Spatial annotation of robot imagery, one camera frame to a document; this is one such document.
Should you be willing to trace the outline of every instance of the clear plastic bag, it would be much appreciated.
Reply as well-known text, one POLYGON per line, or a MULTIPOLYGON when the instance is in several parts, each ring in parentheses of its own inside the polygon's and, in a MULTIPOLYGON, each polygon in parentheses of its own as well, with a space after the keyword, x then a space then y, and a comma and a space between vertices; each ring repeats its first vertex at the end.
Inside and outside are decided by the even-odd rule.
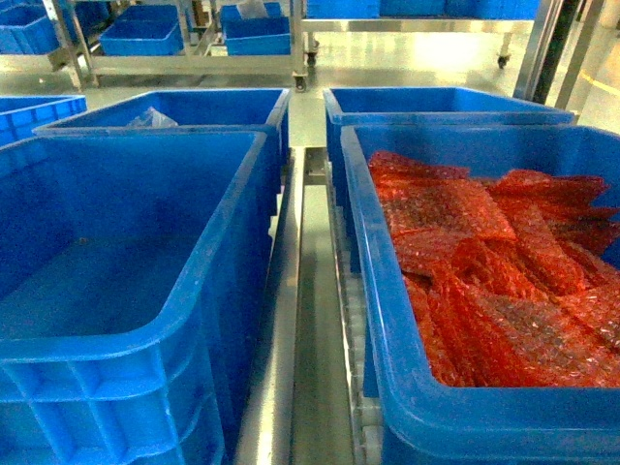
POLYGON ((127 126, 130 128, 175 128, 178 123, 154 107, 150 107, 127 126))
POLYGON ((264 6, 263 0, 245 0, 238 3, 236 8, 239 10, 241 19, 268 17, 267 9, 264 6))

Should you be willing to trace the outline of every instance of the cart wheel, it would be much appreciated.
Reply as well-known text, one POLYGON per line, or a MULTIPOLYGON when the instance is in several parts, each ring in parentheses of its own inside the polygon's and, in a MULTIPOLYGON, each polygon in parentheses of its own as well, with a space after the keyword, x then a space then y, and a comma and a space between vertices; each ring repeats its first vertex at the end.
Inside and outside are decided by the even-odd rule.
POLYGON ((508 64, 508 60, 510 60, 511 58, 509 56, 500 56, 497 59, 497 66, 500 67, 500 70, 503 70, 504 68, 506 68, 506 65, 508 64))
POLYGON ((307 88, 306 78, 301 76, 295 77, 294 88, 297 92, 305 92, 307 88))
POLYGON ((315 66, 317 64, 317 52, 309 51, 308 52, 308 66, 315 66))

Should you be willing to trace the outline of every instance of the blue plastic crate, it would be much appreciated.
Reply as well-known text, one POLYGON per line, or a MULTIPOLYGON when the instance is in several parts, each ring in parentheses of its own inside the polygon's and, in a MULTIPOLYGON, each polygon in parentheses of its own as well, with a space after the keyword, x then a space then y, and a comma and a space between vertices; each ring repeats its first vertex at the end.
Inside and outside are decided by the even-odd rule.
POLYGON ((178 19, 174 5, 133 5, 117 21, 170 21, 178 19))
POLYGON ((380 0, 308 0, 308 18, 374 19, 379 17, 380 0))
POLYGON ((81 95, 0 96, 0 146, 33 136, 38 126, 86 111, 81 95))
POLYGON ((85 134, 117 134, 124 131, 161 132, 156 128, 126 128, 153 107, 179 124, 177 131, 211 128, 214 131, 262 131, 279 147, 281 163, 289 149, 288 89, 209 89, 147 92, 80 117, 38 128, 38 135, 81 137, 85 134))
POLYGON ((108 56, 168 56, 183 49, 178 20, 116 21, 99 41, 108 56))
POLYGON ((446 0, 381 0, 381 16, 440 16, 446 0))
MULTIPOLYGON (((76 16, 84 34, 93 32, 96 26, 109 18, 108 3, 106 2, 81 2, 76 4, 76 16)), ((69 22, 67 25, 73 31, 75 28, 69 21, 69 16, 65 16, 69 22)))
POLYGON ((540 3, 540 0, 446 0, 446 13, 476 19, 534 19, 540 3))
POLYGON ((0 151, 2 463, 233 456, 271 246, 265 140, 117 134, 0 151))
POLYGON ((0 54, 42 55, 58 47, 45 8, 19 5, 0 12, 0 54))
POLYGON ((13 0, 1 0, 0 1, 0 12, 4 12, 13 6, 13 0))
POLYGON ((287 17, 262 17, 226 25, 226 48, 234 55, 290 55, 291 25, 287 17))
MULTIPOLYGON (((355 225, 373 349, 366 355, 385 420, 382 463, 617 463, 620 389, 459 388, 433 378, 367 162, 381 149, 470 167, 472 176, 599 175, 612 188, 597 204, 618 206, 620 137, 567 125, 364 126, 343 129, 342 145, 351 196, 345 217, 355 225)), ((604 259, 619 266, 620 243, 604 259)))
MULTIPOLYGON (((267 2, 264 4, 264 8, 267 10, 269 17, 282 16, 282 7, 279 2, 267 2)), ((225 28, 225 24, 231 21, 241 21, 241 14, 236 5, 224 5, 220 10, 220 22, 222 28, 225 28)))
POLYGON ((343 126, 361 124, 558 124, 572 113, 460 87, 333 88, 324 91, 327 152, 336 199, 346 201, 340 149, 343 126))

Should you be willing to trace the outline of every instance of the metal leg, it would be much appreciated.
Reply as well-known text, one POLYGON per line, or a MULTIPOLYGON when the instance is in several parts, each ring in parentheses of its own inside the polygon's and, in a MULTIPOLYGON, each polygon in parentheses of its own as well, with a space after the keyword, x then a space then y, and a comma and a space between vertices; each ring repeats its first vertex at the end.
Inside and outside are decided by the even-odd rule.
POLYGON ((54 31, 56 32, 56 37, 58 38, 60 46, 67 50, 67 54, 69 55, 69 73, 71 81, 74 86, 81 91, 85 84, 84 76, 81 73, 78 55, 76 54, 76 49, 74 48, 69 31, 67 30, 67 24, 62 15, 62 10, 57 0, 43 0, 43 4, 46 7, 47 17, 49 17, 49 20, 54 26, 54 31))
POLYGON ((573 111, 576 118, 581 115, 594 79, 615 44, 614 25, 620 11, 612 10, 614 3, 610 0, 592 1, 555 104, 558 109, 573 111))
POLYGON ((577 0, 541 1, 514 97, 544 104, 577 7, 577 0))
POLYGON ((497 59, 497 65, 503 70, 509 60, 511 59, 511 40, 512 33, 504 34, 504 41, 502 42, 502 48, 500 49, 500 56, 497 59))
POLYGON ((319 48, 319 43, 314 38, 313 32, 308 32, 307 34, 307 55, 308 55, 308 66, 313 67, 317 64, 317 53, 319 48))
POLYGON ((81 29, 81 24, 79 24, 79 19, 76 15, 76 5, 73 1, 67 2, 67 4, 69 7, 70 21, 76 29, 77 39, 79 40, 80 48, 84 55, 84 60, 86 61, 86 68, 88 69, 90 76, 92 76, 93 84, 99 87, 99 78, 95 74, 95 69, 93 67, 93 59, 90 55, 90 46, 88 44, 88 40, 84 37, 84 31, 81 29))
POLYGON ((176 0, 176 12, 178 13, 178 21, 181 26, 181 36, 183 37, 183 49, 185 50, 185 56, 192 54, 190 31, 187 26, 187 14, 185 13, 185 6, 183 0, 176 0))
POLYGON ((299 92, 306 90, 306 78, 308 76, 304 59, 303 30, 301 29, 302 1, 291 0, 291 54, 295 88, 299 92))

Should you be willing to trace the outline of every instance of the tiled floor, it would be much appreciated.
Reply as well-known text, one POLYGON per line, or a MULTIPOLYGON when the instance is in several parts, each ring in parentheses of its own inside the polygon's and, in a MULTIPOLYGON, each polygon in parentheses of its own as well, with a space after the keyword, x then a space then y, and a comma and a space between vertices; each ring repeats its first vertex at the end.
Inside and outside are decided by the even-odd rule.
MULTIPOLYGON (((318 65, 304 94, 291 101, 292 145, 324 146, 322 89, 330 86, 460 85, 511 95, 527 46, 512 41, 508 67, 498 69, 502 36, 486 34, 320 34, 318 65)), ((549 98, 555 101, 565 58, 549 98)), ((620 41, 608 53, 580 124, 620 133, 620 41)), ((104 77, 86 90, 92 109, 153 88, 290 86, 288 77, 104 77)), ((65 73, 0 77, 0 94, 73 93, 65 73)), ((344 361, 334 284, 326 190, 306 188, 294 413, 294 463, 352 463, 344 361)))

